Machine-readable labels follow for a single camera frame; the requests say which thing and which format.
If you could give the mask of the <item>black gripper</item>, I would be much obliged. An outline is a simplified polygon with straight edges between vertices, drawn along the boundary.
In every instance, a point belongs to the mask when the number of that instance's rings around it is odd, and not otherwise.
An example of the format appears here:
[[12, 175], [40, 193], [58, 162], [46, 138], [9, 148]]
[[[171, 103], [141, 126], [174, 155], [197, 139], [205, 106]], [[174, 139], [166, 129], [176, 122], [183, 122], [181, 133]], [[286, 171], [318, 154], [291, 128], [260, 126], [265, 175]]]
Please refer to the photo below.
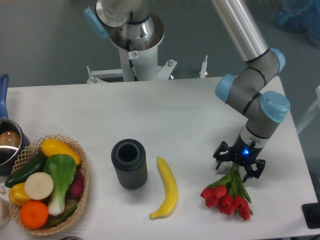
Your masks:
[[224, 162], [233, 162], [243, 166], [246, 171], [242, 179], [243, 183], [248, 178], [259, 179], [266, 165], [264, 159], [257, 159], [261, 151], [262, 148], [245, 143], [240, 135], [233, 146], [229, 146], [225, 141], [222, 141], [213, 154], [213, 158], [217, 163], [215, 169], [218, 170]]

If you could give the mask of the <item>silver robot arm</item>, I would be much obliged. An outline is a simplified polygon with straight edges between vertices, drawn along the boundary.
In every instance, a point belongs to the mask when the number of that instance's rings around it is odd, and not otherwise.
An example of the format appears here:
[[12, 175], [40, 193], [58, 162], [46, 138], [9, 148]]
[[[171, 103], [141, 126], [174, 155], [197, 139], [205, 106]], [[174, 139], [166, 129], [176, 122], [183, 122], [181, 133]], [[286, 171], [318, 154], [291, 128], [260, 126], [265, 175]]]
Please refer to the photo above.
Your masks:
[[[285, 57], [268, 47], [243, 1], [215, 0], [212, 4], [247, 64], [241, 74], [222, 77], [215, 88], [215, 95], [247, 122], [235, 143], [222, 142], [213, 156], [218, 164], [233, 162], [244, 167], [246, 179], [259, 178], [266, 162], [258, 155], [290, 109], [282, 94], [262, 92], [284, 68]], [[146, 0], [98, 0], [84, 10], [84, 18], [96, 35], [110, 39], [118, 48], [124, 81], [169, 78], [173, 66], [158, 67], [164, 25], [150, 12]]]

